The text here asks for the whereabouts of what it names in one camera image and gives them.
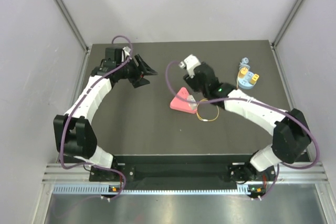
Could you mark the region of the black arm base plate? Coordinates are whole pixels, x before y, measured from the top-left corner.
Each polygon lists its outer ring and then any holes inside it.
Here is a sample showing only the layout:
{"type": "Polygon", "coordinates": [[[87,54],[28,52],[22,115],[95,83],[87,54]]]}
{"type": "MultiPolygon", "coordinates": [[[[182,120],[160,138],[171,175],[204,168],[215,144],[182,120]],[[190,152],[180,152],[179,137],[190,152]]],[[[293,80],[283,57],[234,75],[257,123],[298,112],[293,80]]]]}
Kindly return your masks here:
{"type": "Polygon", "coordinates": [[[128,182],[139,182],[146,178],[218,178],[222,182],[268,181],[275,178],[275,169],[268,168],[263,172],[248,173],[244,164],[234,163],[177,163],[149,164],[126,163],[119,165],[128,182]]]}

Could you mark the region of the white square socket adapter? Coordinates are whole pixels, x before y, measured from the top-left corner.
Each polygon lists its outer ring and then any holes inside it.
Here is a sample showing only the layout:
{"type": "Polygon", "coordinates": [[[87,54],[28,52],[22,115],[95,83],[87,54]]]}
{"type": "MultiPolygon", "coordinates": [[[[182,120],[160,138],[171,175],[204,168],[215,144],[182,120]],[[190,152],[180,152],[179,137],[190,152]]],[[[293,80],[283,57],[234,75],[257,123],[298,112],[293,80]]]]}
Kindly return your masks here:
{"type": "Polygon", "coordinates": [[[197,103],[193,95],[188,95],[187,98],[187,104],[189,105],[190,109],[192,111],[197,110],[197,103]]]}

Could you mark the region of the yellow charger with cable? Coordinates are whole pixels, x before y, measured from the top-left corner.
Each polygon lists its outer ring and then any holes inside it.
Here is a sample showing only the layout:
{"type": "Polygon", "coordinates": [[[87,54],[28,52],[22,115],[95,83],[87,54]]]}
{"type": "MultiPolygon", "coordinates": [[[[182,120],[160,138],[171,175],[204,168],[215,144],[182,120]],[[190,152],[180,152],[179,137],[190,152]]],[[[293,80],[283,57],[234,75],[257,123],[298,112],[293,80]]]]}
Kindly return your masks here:
{"type": "MultiPolygon", "coordinates": [[[[247,72],[248,72],[249,70],[250,70],[250,66],[247,66],[247,65],[243,65],[242,67],[239,67],[239,72],[238,72],[238,74],[237,74],[237,78],[236,78],[236,90],[238,89],[238,81],[239,81],[239,78],[243,78],[243,77],[247,74],[247,72]]],[[[203,122],[213,122],[213,121],[215,121],[215,120],[218,118],[218,116],[219,116],[219,107],[218,107],[218,106],[216,106],[216,107],[217,107],[217,115],[216,115],[215,118],[210,119],[210,120],[208,120],[208,119],[204,119],[204,118],[202,118],[202,117],[199,115],[198,111],[196,111],[196,116],[197,116],[197,118],[198,118],[200,121],[203,121],[203,122]]]]}

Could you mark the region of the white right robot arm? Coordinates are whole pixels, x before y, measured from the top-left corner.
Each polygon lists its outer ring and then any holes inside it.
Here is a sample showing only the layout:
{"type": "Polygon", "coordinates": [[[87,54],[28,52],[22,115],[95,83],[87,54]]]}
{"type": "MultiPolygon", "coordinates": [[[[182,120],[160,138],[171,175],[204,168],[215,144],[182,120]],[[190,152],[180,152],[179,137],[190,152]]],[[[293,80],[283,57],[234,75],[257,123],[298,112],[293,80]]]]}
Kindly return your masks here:
{"type": "Polygon", "coordinates": [[[214,70],[205,62],[193,59],[179,63],[186,70],[184,81],[204,98],[214,100],[225,111],[238,114],[257,124],[272,136],[272,143],[255,152],[240,169],[232,171],[232,177],[244,182],[256,180],[271,166],[294,163],[311,143],[306,132],[308,125],[300,110],[283,111],[246,95],[232,84],[220,82],[214,70]]]}

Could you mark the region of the pink triangular power strip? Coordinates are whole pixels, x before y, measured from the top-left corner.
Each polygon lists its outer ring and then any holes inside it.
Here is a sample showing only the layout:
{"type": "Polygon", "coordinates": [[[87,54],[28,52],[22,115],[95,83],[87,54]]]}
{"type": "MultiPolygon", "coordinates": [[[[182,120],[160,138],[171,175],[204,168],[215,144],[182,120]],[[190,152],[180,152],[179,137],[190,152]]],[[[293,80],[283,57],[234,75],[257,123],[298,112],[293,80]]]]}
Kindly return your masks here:
{"type": "Polygon", "coordinates": [[[197,110],[192,111],[187,104],[187,96],[190,95],[186,87],[180,88],[179,92],[177,93],[178,96],[183,98],[184,100],[180,100],[177,96],[173,98],[173,100],[170,103],[170,108],[172,110],[177,110],[185,113],[190,113],[190,114],[196,114],[197,110]]]}

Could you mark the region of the yellow plug adapter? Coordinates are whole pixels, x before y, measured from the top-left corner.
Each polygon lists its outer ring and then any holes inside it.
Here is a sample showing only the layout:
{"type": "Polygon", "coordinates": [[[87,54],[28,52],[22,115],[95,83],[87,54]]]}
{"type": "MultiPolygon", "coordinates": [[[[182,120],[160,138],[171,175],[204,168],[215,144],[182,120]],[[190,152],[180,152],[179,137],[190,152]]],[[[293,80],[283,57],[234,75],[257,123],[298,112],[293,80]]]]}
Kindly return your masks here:
{"type": "Polygon", "coordinates": [[[254,75],[251,77],[249,83],[250,83],[251,85],[254,85],[254,84],[258,81],[258,79],[259,79],[259,75],[258,75],[258,74],[254,74],[254,75]]]}

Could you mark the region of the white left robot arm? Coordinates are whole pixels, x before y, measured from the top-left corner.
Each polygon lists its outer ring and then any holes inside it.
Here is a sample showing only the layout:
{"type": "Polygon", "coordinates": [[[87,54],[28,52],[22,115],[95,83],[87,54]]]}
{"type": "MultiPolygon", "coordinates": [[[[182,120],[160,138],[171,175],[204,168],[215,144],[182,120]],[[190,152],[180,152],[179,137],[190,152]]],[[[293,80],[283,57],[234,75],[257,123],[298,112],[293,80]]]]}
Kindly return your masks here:
{"type": "Polygon", "coordinates": [[[54,135],[61,163],[65,156],[73,157],[101,168],[107,180],[117,178],[116,158],[99,147],[91,123],[105,96],[120,80],[128,80],[134,88],[139,88],[150,84],[146,76],[157,75],[140,55],[132,57],[131,52],[129,47],[107,47],[105,57],[92,70],[77,101],[64,114],[55,116],[54,135]]]}

